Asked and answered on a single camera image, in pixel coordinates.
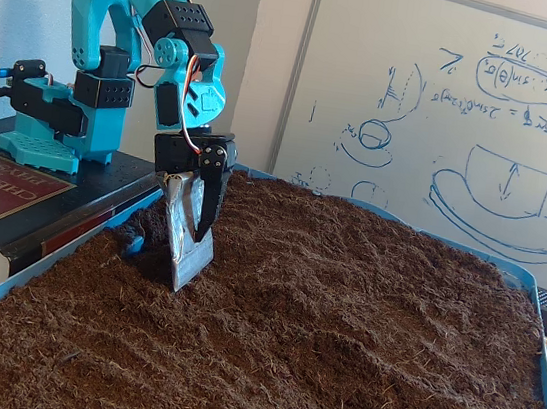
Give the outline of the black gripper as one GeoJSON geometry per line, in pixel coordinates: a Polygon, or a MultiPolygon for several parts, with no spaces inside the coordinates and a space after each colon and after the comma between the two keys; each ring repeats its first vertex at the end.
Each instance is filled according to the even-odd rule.
{"type": "Polygon", "coordinates": [[[182,133],[159,133],[155,136],[155,171],[168,174],[199,173],[204,182],[200,221],[195,239],[202,241],[222,208],[231,171],[236,164],[237,146],[232,133],[217,134],[193,129],[188,132],[196,152],[182,133]]]}

